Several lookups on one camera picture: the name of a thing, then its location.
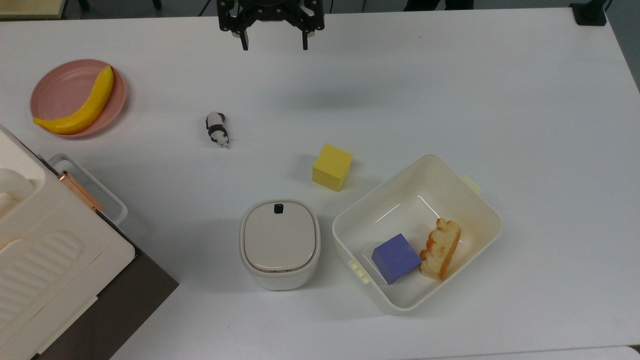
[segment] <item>blue cube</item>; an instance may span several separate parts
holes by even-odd
[[[389,285],[420,265],[420,257],[402,234],[376,247],[371,259]]]

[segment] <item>yellow foam block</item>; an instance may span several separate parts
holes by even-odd
[[[351,159],[352,154],[326,143],[314,164],[312,180],[339,192],[349,173]]]

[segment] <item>panda figurine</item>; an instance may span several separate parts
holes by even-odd
[[[229,137],[227,130],[223,125],[224,122],[224,114],[216,113],[215,111],[208,114],[207,119],[205,120],[211,141],[218,144],[220,147],[229,148]]]

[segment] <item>white plastic container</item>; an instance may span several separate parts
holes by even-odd
[[[403,234],[414,251],[425,249],[436,220],[462,228],[444,281],[414,270],[388,285],[371,260],[373,250]],[[386,180],[333,222],[335,250],[385,313],[415,309],[447,283],[502,231],[498,214],[437,155],[424,155]]]
[[[240,226],[244,267],[269,290],[305,284],[320,258],[320,227],[309,205],[293,199],[259,202]]]
[[[0,359],[44,352],[134,256],[0,126]]]

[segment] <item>yellow banana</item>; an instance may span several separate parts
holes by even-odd
[[[109,100],[112,88],[113,70],[110,66],[106,66],[98,73],[89,98],[75,113],[53,120],[42,120],[35,117],[33,122],[56,134],[70,135],[78,133],[97,119],[107,100]]]

